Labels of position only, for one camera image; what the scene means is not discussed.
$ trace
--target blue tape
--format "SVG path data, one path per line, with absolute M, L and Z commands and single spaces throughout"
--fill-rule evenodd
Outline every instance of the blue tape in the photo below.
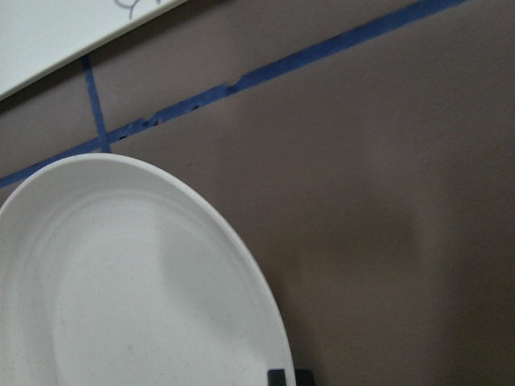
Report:
M 21 181 L 22 179 L 26 179 L 42 167 L 52 162 L 58 161 L 62 158 L 71 157 L 73 155 L 91 153 L 92 151 L 97 150 L 99 148 L 100 141 L 98 140 L 98 138 L 94 138 L 87 142 L 81 143 L 80 145 L 74 146 L 73 148 L 68 149 L 57 155 L 54 155 L 50 158 L 46 158 L 43 161 L 38 162 L 32 166 L 26 167 L 25 169 L 21 169 L 19 171 L 11 173 L 10 175 L 6 175 L 5 177 L 0 178 L 0 189 L 9 186 L 12 183 Z
M 91 69 L 91 63 L 89 56 L 84 55 L 80 58 L 82 63 L 82 69 L 84 70 L 86 87 L 88 88 L 89 101 L 91 103 L 91 110 L 95 117 L 95 125 L 97 126 L 98 139 L 101 143 L 101 149 L 104 153 L 110 153 L 111 148 L 107 141 L 107 132 L 105 130 L 104 116 L 102 115 L 102 109 L 100 107 L 100 100 L 98 99 L 97 86 L 95 85 L 95 78 L 93 77 L 93 70 Z
M 396 30 L 406 24 L 431 16 L 441 10 L 458 6 L 466 1 L 467 0 L 420 0 L 360 27 L 344 32 L 331 39 L 324 40 L 322 43 L 315 44 L 283 59 L 248 72 L 233 85 L 229 85 L 227 83 L 220 84 L 184 101 L 180 101 L 174 105 L 166 107 L 165 109 L 161 109 L 149 118 L 138 119 L 109 133 L 106 133 L 105 130 L 105 123 L 100 108 L 100 102 L 98 100 L 97 87 L 93 78 L 89 57 L 83 56 L 81 62 L 86 76 L 86 85 L 88 87 L 93 115 L 95 116 L 95 122 L 97 124 L 98 138 L 85 142 L 79 146 L 75 146 L 70 150 L 57 154 L 54 157 L 47 158 L 36 165 L 29 166 L 26 169 L 1 178 L 0 188 L 6 187 L 11 183 L 16 183 L 21 179 L 25 179 L 43 166 L 70 155 L 89 153 L 99 147 L 102 148 L 102 151 L 110 152 L 109 144 L 120 141 L 125 137 L 140 133 L 150 127 L 157 126 L 160 123 L 190 113 L 192 110 L 198 109 L 199 107 L 210 105 L 213 102 L 246 90 L 247 88 L 252 88 L 277 76 L 294 71 L 297 68 L 304 67 L 316 60 L 321 60 L 327 56 L 336 54 L 350 47 L 356 46 L 357 44 Z

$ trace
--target blue tape strip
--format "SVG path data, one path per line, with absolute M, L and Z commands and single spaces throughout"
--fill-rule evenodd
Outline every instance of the blue tape strip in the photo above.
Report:
M 104 153 L 110 153 L 111 148 L 107 142 L 107 132 L 105 130 L 104 116 L 100 107 L 100 100 L 98 99 L 97 86 L 95 85 L 95 78 L 93 77 L 93 70 L 91 69 L 91 62 L 89 56 L 84 55 L 80 58 L 82 69 L 84 70 L 86 87 L 88 88 L 89 101 L 91 102 L 91 110 L 95 117 L 95 125 L 97 126 L 98 139 L 101 143 L 101 149 Z
M 357 44 L 396 30 L 406 24 L 431 16 L 441 10 L 458 6 L 466 1 L 467 0 L 421 0 L 410 6 L 406 6 L 400 10 L 392 12 L 391 14 L 377 18 L 363 26 L 354 28 L 350 31 L 344 32 L 343 34 L 337 35 L 334 38 L 325 40 L 322 43 L 315 44 L 302 51 L 289 55 L 286 58 L 248 72 L 233 85 L 226 83 L 220 84 L 184 101 L 180 101 L 179 103 L 166 107 L 165 109 L 159 110 L 147 119 L 138 119 L 109 133 L 106 133 L 105 131 L 104 119 L 102 117 L 100 102 L 98 100 L 97 88 L 93 79 L 91 63 L 89 62 L 89 57 L 84 56 L 81 59 L 81 62 L 86 75 L 86 84 L 88 87 L 93 114 L 95 116 L 95 122 L 97 124 L 98 138 L 85 142 L 79 146 L 75 146 L 70 150 L 57 154 L 54 157 L 47 158 L 36 165 L 29 166 L 26 169 L 1 178 L 0 188 L 6 187 L 11 183 L 16 183 L 21 179 L 25 179 L 43 166 L 70 155 L 89 153 L 99 147 L 102 148 L 103 151 L 109 152 L 110 143 L 129 137 L 130 135 L 134 135 L 143 130 L 149 129 L 150 127 L 157 126 L 160 123 L 175 119 L 184 114 L 190 113 L 192 110 L 198 109 L 199 107 L 210 105 L 215 101 L 233 95 L 237 92 L 257 86 L 277 76 L 306 66 L 316 60 L 336 54 L 337 52 L 341 52 L 350 47 L 356 46 Z
M 46 165 L 52 162 L 58 161 L 62 158 L 71 157 L 72 155 L 91 153 L 92 151 L 97 150 L 99 148 L 100 141 L 98 140 L 98 138 L 94 138 L 87 142 L 81 143 L 80 145 L 74 146 L 73 148 L 65 150 L 64 152 L 54 155 L 50 158 L 46 158 L 43 161 L 38 162 L 32 166 L 26 167 L 25 169 L 21 169 L 19 171 L 11 173 L 10 175 L 6 175 L 5 177 L 0 178 L 0 189 L 9 186 L 12 183 L 21 181 L 22 179 L 26 179 L 42 167 L 45 167 Z

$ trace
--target black line drawing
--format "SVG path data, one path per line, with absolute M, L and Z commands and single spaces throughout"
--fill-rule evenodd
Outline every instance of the black line drawing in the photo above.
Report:
M 132 3 L 126 4 L 125 2 L 122 2 L 122 0 L 114 0 L 115 4 L 119 6 L 120 8 L 124 8 L 126 10 L 129 10 L 129 20 L 132 19 L 132 14 L 134 13 L 134 8 L 137 6 L 137 4 L 141 0 L 132 0 Z M 161 3 L 161 0 L 155 0 L 157 4 Z

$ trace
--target drawing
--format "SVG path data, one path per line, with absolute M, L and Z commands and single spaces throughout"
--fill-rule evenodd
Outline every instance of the drawing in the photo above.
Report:
M 114 2 L 116 3 L 117 6 L 119 6 L 120 8 L 124 8 L 126 10 L 129 10 L 129 20 L 132 19 L 132 14 L 134 12 L 134 8 L 137 6 L 137 4 L 141 1 L 141 0 L 132 0 L 132 2 L 130 2 L 131 0 L 125 0 L 125 1 L 122 1 L 122 0 L 114 0 Z M 156 3 L 160 4 L 161 3 L 161 0 L 155 0 Z

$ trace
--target black object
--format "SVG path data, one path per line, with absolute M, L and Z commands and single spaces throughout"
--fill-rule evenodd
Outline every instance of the black object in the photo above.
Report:
M 297 386 L 316 386 L 315 377 L 311 370 L 295 369 Z M 268 371 L 268 386 L 286 386 L 286 377 L 283 368 Z

